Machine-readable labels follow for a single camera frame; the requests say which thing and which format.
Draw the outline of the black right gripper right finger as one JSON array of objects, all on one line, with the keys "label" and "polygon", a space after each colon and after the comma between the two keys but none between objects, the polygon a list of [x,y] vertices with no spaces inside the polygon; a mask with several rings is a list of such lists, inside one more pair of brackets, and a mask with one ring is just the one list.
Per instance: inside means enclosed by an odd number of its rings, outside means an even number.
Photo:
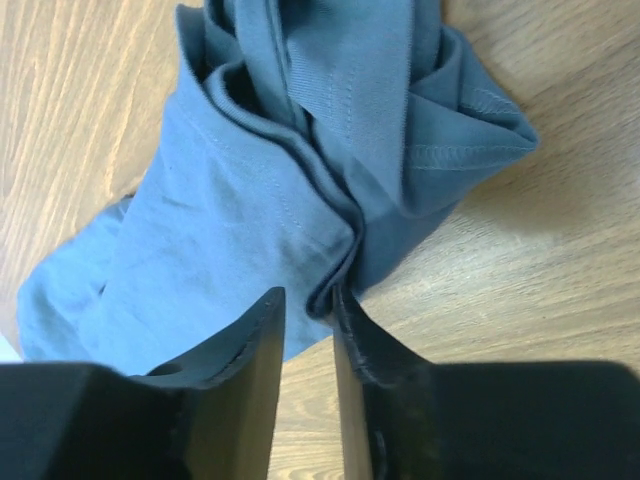
[{"label": "black right gripper right finger", "polygon": [[639,379],[609,361],[434,363],[333,291],[348,479],[635,479]]}]

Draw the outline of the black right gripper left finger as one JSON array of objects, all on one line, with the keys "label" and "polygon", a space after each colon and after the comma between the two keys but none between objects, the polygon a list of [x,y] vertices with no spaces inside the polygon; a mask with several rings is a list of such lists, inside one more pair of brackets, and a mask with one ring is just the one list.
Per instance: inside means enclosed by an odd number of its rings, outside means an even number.
[{"label": "black right gripper left finger", "polygon": [[282,370],[285,292],[147,374],[91,363],[1,368],[5,479],[263,479]]}]

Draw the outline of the blue-grey t-shirt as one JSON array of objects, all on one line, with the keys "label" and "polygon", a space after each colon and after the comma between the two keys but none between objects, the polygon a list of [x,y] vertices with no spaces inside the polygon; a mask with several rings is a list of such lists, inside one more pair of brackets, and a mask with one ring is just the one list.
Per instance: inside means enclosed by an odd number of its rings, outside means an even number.
[{"label": "blue-grey t-shirt", "polygon": [[538,137],[436,1],[179,6],[180,69],[136,192],[18,293],[29,361],[143,374],[286,291],[284,355]]}]

